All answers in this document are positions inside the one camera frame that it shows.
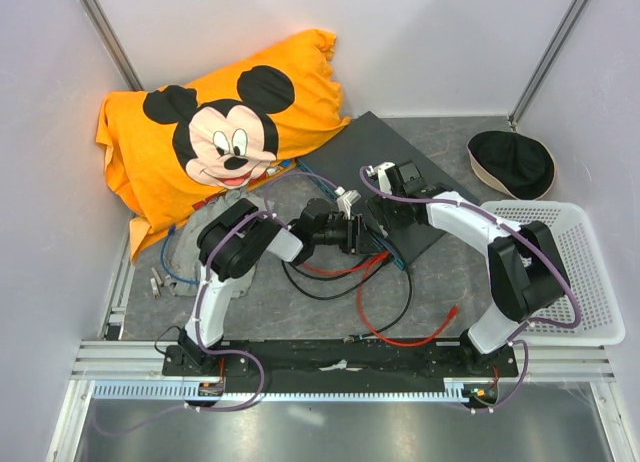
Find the dark grey network switch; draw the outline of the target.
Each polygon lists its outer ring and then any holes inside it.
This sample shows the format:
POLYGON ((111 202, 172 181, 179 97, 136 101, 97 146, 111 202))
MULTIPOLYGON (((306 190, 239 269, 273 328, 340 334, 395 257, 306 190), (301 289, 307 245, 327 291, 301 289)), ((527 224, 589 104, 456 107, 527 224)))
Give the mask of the dark grey network switch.
POLYGON ((361 198, 352 212, 362 218, 374 244, 389 250, 404 267, 416 261, 444 232, 417 221, 420 204, 390 200, 426 198, 427 191, 448 189, 469 202, 479 199, 426 155, 371 112, 349 125, 319 149, 297 160, 300 170, 335 200, 331 182, 356 190, 361 198))

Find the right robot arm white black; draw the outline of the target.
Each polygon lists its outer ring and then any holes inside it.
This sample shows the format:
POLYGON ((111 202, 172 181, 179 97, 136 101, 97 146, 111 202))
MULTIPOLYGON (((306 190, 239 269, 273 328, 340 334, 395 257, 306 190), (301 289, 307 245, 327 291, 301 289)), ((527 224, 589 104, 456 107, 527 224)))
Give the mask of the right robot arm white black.
POLYGON ((460 337, 458 363, 467 374, 483 374, 494 352, 513 340, 532 316, 566 296, 575 301, 554 237, 540 221, 521 224, 500 218, 443 183, 428 185, 412 162, 385 162, 359 171, 376 194, 371 208, 380 218, 398 216, 446 232, 484 256, 492 302, 460 337))

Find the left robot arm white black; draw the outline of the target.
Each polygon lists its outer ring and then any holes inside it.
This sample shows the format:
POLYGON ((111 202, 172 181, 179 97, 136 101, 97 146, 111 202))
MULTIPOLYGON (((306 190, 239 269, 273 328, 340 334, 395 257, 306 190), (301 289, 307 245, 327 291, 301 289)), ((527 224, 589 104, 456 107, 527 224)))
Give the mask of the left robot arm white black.
POLYGON ((293 266, 306 262, 318 246, 336 246, 345 254, 373 255, 375 238, 359 214, 334 210, 323 199, 310 200, 300 215, 285 224, 275 215, 240 199, 200 232, 200 280, 192 314, 178 345, 185 364, 208 375, 219 364, 224 319, 233 298, 265 253, 293 266))

